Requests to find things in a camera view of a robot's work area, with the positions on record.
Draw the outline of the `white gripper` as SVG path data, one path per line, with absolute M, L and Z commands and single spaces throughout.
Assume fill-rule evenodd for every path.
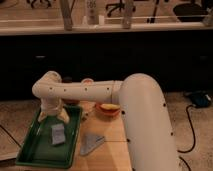
M 41 99 L 41 113 L 38 116 L 38 122 L 42 122 L 47 115 L 56 116 L 62 111 L 63 103 L 60 98 L 42 98 Z M 70 118 L 66 111 L 62 111 L 57 118 L 68 124 Z

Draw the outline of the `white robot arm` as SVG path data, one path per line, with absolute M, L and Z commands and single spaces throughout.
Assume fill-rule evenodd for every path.
M 143 73 L 122 81 L 63 83 L 55 71 L 45 73 L 32 87 L 41 111 L 54 116 L 64 99 L 118 104 L 134 171 L 181 171 L 176 143 L 163 92 Z

